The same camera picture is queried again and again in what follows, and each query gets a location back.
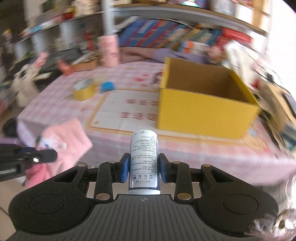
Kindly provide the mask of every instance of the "spray can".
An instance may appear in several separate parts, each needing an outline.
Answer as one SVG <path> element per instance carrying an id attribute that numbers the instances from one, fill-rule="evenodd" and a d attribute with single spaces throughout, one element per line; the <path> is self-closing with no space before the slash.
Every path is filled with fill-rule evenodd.
<path id="1" fill-rule="evenodd" d="M 131 136 L 131 166 L 128 193 L 160 194 L 157 134 L 150 130 L 136 131 Z"/>

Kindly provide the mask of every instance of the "can label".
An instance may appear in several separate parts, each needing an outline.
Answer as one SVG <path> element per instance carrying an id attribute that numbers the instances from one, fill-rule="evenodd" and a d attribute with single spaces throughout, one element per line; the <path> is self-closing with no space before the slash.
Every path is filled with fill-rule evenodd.
<path id="1" fill-rule="evenodd" d="M 130 188 L 157 187 L 157 144 L 157 135 L 153 131 L 133 133 Z"/>

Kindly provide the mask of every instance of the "stuffed toy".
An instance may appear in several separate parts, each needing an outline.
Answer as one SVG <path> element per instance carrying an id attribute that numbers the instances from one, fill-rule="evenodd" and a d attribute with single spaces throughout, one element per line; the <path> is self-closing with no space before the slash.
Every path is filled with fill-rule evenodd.
<path id="1" fill-rule="evenodd" d="M 54 149 L 58 157 L 53 163 L 36 164 L 26 170 L 26 188 L 72 168 L 91 147 L 91 141 L 76 118 L 46 128 L 36 150 Z"/>

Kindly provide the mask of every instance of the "tape roll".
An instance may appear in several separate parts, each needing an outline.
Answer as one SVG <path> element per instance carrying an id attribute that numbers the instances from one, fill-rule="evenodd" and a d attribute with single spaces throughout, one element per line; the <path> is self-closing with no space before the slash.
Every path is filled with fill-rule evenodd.
<path id="1" fill-rule="evenodd" d="M 93 97 L 96 93 L 96 87 L 92 79 L 83 79 L 73 86 L 74 99 L 83 101 Z"/>

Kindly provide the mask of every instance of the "open box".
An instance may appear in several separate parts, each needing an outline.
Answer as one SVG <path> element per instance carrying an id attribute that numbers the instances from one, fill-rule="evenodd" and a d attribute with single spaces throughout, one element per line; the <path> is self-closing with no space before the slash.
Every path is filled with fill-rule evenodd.
<path id="1" fill-rule="evenodd" d="M 167 58 L 160 84 L 161 130 L 239 139 L 260 107 L 234 71 Z"/>

